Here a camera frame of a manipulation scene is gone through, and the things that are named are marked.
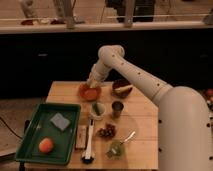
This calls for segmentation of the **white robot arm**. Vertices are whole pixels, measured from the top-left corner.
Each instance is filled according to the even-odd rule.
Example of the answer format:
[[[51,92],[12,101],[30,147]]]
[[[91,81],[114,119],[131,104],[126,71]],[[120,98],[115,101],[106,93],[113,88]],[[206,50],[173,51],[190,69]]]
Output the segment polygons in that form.
[[[203,96],[173,87],[124,59],[120,45],[98,50],[88,81],[104,81],[114,69],[158,107],[158,171],[213,171],[210,112]]]

